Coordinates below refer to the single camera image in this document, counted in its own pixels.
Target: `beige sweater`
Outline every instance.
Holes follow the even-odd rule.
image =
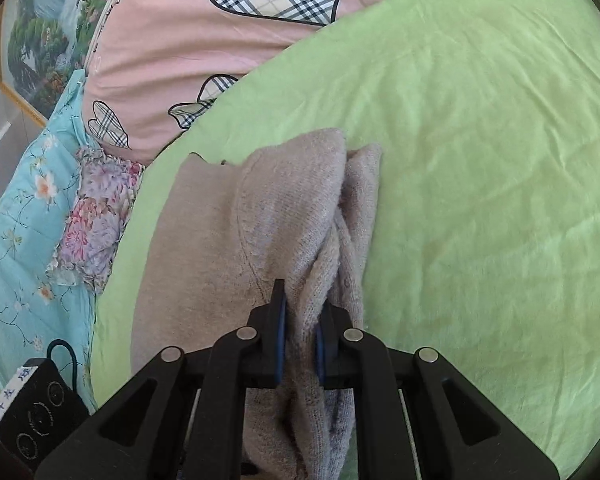
[[[249,390],[244,448],[280,480],[336,480],[354,423],[351,391],[325,392],[314,369],[327,296],[362,327],[361,281],[381,150],[347,154],[338,130],[257,150],[240,166],[183,163],[146,263],[132,368],[163,347],[194,351],[244,325],[276,278],[288,299],[286,362],[276,390]]]

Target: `gold picture frame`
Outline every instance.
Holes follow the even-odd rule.
[[[44,127],[75,70],[85,67],[109,0],[5,0],[0,90]]]

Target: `green bedsheet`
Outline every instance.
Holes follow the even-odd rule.
[[[396,348],[438,348],[568,476],[600,437],[600,15],[590,0],[387,0],[223,94],[144,176],[97,304],[98,401],[129,377],[144,262],[187,154],[240,162],[327,126],[351,147],[384,147],[368,330]]]

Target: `floral blanket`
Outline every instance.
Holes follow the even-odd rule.
[[[58,285],[46,275],[80,187],[76,153],[96,147],[80,118],[83,87],[84,71],[78,70],[0,199],[0,391],[18,367],[62,338],[78,356],[78,392],[93,407],[94,294],[83,282]],[[58,349],[54,361],[70,384],[68,352]]]

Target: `wrinkled fabric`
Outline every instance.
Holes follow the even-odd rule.
[[[144,166],[91,148],[80,149],[77,158],[80,189],[48,273],[59,285],[84,282],[101,294],[140,189]]]

